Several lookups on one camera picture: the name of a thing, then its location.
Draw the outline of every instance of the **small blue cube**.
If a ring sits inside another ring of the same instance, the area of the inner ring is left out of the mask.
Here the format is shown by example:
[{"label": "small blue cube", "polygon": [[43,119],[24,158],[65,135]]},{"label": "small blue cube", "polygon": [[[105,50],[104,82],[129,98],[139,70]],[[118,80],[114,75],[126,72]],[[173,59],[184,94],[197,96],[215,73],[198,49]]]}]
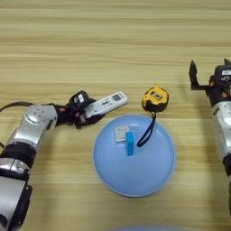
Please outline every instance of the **small blue cube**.
[{"label": "small blue cube", "polygon": [[126,154],[127,156],[134,154],[134,135],[132,132],[126,133]]}]

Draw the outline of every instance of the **yellow tape measure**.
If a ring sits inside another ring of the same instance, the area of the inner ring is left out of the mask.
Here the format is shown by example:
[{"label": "yellow tape measure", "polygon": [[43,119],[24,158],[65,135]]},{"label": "yellow tape measure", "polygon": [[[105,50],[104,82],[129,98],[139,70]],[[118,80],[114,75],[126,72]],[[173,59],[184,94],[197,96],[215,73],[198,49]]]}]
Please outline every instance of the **yellow tape measure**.
[{"label": "yellow tape measure", "polygon": [[167,91],[154,85],[143,96],[142,106],[145,111],[149,111],[152,114],[152,121],[140,140],[137,143],[138,147],[142,147],[146,144],[151,135],[155,125],[156,113],[163,111],[169,102],[169,94]]},{"label": "yellow tape measure", "polygon": [[158,85],[154,85],[143,96],[142,106],[145,111],[161,112],[169,102],[169,94]]}]

